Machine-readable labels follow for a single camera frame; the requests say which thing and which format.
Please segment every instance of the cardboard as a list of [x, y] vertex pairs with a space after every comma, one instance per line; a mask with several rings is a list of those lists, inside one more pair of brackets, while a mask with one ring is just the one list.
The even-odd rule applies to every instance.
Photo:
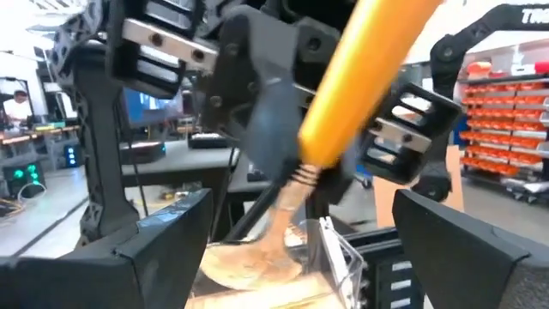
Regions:
[[[462, 170], [460, 169], [460, 150], [458, 146], [453, 145], [448, 147], [446, 153], [446, 168], [452, 180], [452, 192], [449, 193], [444, 205], [463, 212], [463, 190], [462, 190]], [[377, 226], [393, 227], [393, 199], [395, 191], [399, 189], [409, 188], [408, 186], [397, 185], [385, 179], [374, 177], [374, 197], [376, 200]]]

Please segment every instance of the person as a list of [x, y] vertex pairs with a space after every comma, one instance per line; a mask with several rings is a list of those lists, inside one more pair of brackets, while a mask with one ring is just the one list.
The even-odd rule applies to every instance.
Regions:
[[16, 90], [14, 98], [3, 103], [3, 109], [9, 121], [15, 127], [18, 127], [22, 121], [27, 121], [28, 116], [33, 116], [27, 92], [23, 90]]

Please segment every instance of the yellow handle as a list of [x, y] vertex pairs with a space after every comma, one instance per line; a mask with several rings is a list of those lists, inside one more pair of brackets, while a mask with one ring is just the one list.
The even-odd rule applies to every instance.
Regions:
[[302, 161], [331, 167], [346, 150], [441, 0], [359, 0], [299, 131]]

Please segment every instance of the monitor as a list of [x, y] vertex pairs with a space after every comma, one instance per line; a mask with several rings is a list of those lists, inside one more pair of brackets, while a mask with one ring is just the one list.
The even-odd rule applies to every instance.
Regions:
[[173, 99], [162, 100], [125, 88], [123, 100], [131, 128], [161, 124], [184, 116], [181, 92]]

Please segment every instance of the parts rack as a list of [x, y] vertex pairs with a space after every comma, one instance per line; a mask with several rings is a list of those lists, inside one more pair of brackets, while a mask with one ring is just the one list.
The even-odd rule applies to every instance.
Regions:
[[549, 197], [549, 75], [460, 80], [467, 108], [464, 176], [502, 185], [515, 199]]

